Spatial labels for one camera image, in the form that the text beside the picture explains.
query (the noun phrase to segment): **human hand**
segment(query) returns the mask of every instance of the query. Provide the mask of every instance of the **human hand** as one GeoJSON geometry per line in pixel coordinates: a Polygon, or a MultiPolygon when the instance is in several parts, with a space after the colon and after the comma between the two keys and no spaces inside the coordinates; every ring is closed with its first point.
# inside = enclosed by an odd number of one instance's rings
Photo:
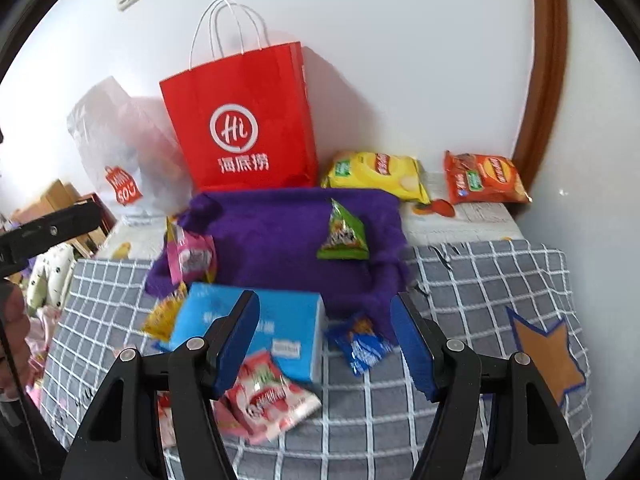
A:
{"type": "MultiPolygon", "coordinates": [[[[24,299],[20,288],[11,282],[5,280],[2,282],[4,283],[0,283],[0,300],[4,298],[6,300],[4,304],[0,304],[0,316],[11,354],[14,357],[15,368],[20,377],[20,384],[24,386],[31,376],[31,367],[29,366],[31,350],[25,341],[31,325],[25,314],[24,299]]],[[[2,394],[8,399],[18,397],[17,386],[12,378],[6,353],[0,342],[0,396],[2,394]]]]}

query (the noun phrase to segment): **bag handle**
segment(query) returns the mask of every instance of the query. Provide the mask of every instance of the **bag handle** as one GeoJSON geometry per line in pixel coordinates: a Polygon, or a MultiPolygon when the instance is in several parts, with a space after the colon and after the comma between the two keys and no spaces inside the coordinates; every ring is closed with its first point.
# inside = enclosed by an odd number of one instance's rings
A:
{"type": "MultiPolygon", "coordinates": [[[[236,13],[233,10],[232,4],[240,7],[240,9],[242,10],[242,12],[244,12],[247,17],[251,20],[251,22],[254,24],[254,29],[255,29],[255,36],[257,38],[258,41],[258,48],[261,50],[262,49],[262,43],[260,42],[260,31],[258,30],[258,25],[257,23],[255,23],[254,17],[241,5],[239,5],[235,0],[213,0],[205,9],[205,11],[202,13],[202,15],[200,16],[200,20],[198,21],[198,26],[196,27],[196,32],[193,35],[193,41],[191,41],[191,51],[189,54],[189,70],[191,70],[193,68],[193,47],[196,44],[196,38],[198,37],[198,31],[200,30],[200,27],[202,26],[202,22],[205,18],[205,16],[207,15],[207,13],[209,13],[209,45],[211,47],[211,55],[213,57],[213,59],[216,59],[216,53],[215,50],[213,48],[213,31],[212,31],[212,19],[213,19],[213,15],[216,11],[216,9],[221,5],[221,4],[225,4],[229,10],[231,11],[231,15],[234,17],[234,20],[236,21],[236,27],[238,27],[238,34],[240,36],[240,53],[244,54],[244,42],[242,41],[242,28],[240,27],[240,21],[238,21],[238,17],[236,16],[236,13]]],[[[222,46],[220,46],[220,55],[222,57],[222,46]]]]}

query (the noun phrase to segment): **grid pattern cloth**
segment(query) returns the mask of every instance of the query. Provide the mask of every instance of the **grid pattern cloth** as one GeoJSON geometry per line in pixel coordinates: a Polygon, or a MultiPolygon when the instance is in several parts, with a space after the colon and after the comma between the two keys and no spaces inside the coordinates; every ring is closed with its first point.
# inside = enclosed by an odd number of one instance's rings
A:
{"type": "MultiPolygon", "coordinates": [[[[508,356],[515,351],[515,342],[505,305],[540,328],[566,316],[571,352],[589,376],[568,271],[559,251],[521,240],[407,248],[404,256],[418,309],[433,317],[447,336],[462,339],[478,353],[508,356]]],[[[50,350],[41,403],[45,420],[64,446],[70,446],[113,363],[113,350],[135,345],[143,354],[155,352],[151,340],[140,332],[156,303],[143,292],[150,264],[147,260],[85,260],[76,267],[50,350]]],[[[415,389],[399,349],[356,378],[341,352],[325,343],[322,383],[313,389],[322,408],[274,442],[249,446],[225,437],[241,480],[405,480],[411,476],[437,406],[415,389]]],[[[564,403],[584,463],[591,446],[588,397],[583,388],[570,393],[564,403]]],[[[466,479],[480,475],[488,433],[490,400],[480,399],[479,407],[466,479]]],[[[177,450],[167,450],[165,458],[170,478],[181,479],[177,450]]]]}

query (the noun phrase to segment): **blue gripper pad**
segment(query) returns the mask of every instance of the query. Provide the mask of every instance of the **blue gripper pad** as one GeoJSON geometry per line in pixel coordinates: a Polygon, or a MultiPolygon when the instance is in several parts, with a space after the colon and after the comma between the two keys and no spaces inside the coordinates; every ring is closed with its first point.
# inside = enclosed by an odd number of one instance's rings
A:
{"type": "Polygon", "coordinates": [[[399,296],[391,300],[391,325],[396,332],[415,387],[433,402],[436,394],[433,358],[399,296]]]}
{"type": "Polygon", "coordinates": [[[246,290],[238,299],[238,303],[243,301],[247,294],[250,294],[250,297],[242,314],[234,320],[237,315],[236,308],[234,307],[225,319],[225,323],[235,321],[235,325],[230,330],[226,342],[218,353],[216,382],[213,384],[213,391],[218,398],[222,397],[236,382],[238,370],[244,360],[251,339],[254,337],[255,328],[258,326],[258,319],[260,318],[260,300],[258,299],[258,295],[255,292],[246,290]]]}

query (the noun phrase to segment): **green label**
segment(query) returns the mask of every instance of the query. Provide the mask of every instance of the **green label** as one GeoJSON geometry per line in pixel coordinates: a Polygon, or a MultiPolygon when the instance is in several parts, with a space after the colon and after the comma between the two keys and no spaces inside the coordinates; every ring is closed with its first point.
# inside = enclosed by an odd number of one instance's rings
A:
{"type": "Polygon", "coordinates": [[[350,169],[350,161],[348,160],[340,160],[335,163],[335,176],[349,176],[351,174],[350,169]]]}
{"type": "Polygon", "coordinates": [[[466,181],[469,183],[469,191],[482,191],[484,189],[482,179],[480,179],[480,174],[477,171],[467,171],[466,181]]]}

